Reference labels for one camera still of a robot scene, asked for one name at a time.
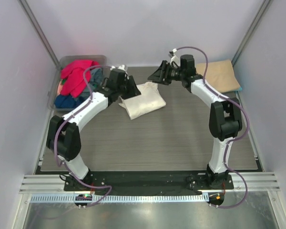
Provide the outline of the white t shirt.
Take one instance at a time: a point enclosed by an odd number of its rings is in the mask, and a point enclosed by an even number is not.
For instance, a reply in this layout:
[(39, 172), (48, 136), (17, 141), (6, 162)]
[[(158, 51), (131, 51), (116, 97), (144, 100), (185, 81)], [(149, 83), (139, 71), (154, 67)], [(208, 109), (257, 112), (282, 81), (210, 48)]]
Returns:
[(146, 82), (137, 85), (141, 95), (122, 99), (119, 106), (124, 108), (131, 120), (166, 106), (165, 100), (158, 91), (158, 84)]

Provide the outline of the clear plastic bin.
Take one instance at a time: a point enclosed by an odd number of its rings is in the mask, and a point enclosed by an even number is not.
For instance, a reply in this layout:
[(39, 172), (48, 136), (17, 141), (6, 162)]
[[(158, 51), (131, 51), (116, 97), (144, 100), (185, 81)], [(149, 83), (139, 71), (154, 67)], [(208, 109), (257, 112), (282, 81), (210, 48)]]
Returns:
[(84, 71), (91, 66), (105, 65), (106, 61), (104, 55), (62, 57), (49, 91), (48, 108), (54, 111), (71, 111), (79, 105), (89, 96), (85, 81), (93, 85), (90, 72), (84, 73)]

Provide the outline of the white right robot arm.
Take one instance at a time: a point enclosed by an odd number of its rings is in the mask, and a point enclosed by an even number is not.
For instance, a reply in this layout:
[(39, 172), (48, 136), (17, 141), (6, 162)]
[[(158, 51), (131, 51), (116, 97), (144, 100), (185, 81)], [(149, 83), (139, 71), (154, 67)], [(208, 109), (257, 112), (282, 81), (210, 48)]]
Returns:
[(148, 80), (163, 85), (180, 81), (185, 89), (209, 107), (209, 131), (214, 141), (203, 183), (208, 188), (223, 188), (228, 180), (227, 166), (232, 143), (243, 127), (238, 100), (231, 100), (211, 87), (197, 72), (194, 57), (188, 54), (181, 56), (179, 64), (174, 60), (162, 61)]

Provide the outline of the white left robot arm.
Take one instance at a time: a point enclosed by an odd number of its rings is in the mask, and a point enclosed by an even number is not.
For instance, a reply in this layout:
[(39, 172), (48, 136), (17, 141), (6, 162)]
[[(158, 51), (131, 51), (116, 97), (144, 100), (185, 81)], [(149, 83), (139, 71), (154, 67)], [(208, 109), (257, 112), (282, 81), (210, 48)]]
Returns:
[(92, 183), (92, 177), (80, 155), (81, 130), (119, 97), (129, 99), (141, 95), (134, 77), (121, 68), (112, 68), (109, 77), (89, 93), (89, 97), (71, 112), (51, 118), (46, 141), (57, 166), (65, 166), (70, 175), (84, 186)]

